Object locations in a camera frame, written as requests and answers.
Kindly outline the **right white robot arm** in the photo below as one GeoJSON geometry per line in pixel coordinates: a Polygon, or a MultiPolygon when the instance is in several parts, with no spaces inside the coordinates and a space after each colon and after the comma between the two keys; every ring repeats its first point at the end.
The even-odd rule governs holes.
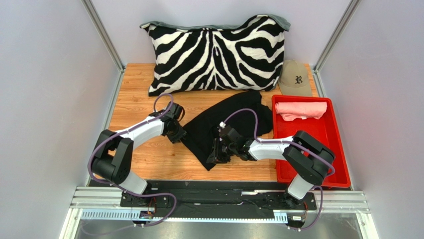
{"type": "Polygon", "coordinates": [[[207,163],[227,163],[232,156],[244,161],[264,159],[283,160],[295,170],[296,175],[286,189],[286,196],[300,201],[325,178],[335,173],[335,154],[306,131],[279,139],[244,137],[234,128],[225,126],[214,139],[207,163]]]}

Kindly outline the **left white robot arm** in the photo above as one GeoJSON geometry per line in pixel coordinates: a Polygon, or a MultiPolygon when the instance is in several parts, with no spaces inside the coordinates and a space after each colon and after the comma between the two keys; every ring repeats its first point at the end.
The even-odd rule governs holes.
{"type": "Polygon", "coordinates": [[[153,112],[126,129],[105,129],[88,162],[90,175],[100,183],[112,184],[134,196],[142,195],[148,183],[131,170],[133,151],[159,136],[166,136],[171,143],[180,142],[186,136],[180,125],[184,115],[181,105],[170,102],[166,109],[153,112]]]}

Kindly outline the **black t-shirt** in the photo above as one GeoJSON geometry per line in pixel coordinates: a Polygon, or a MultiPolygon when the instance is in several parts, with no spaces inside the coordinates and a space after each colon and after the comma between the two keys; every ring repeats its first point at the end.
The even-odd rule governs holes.
{"type": "Polygon", "coordinates": [[[258,118],[257,136],[267,134],[273,129],[272,110],[261,101],[262,96],[258,91],[238,93],[222,100],[184,125],[183,129],[187,134],[182,143],[210,171],[215,165],[207,163],[207,158],[212,151],[213,140],[218,137],[218,125],[232,113],[240,109],[255,111],[258,118]]]}

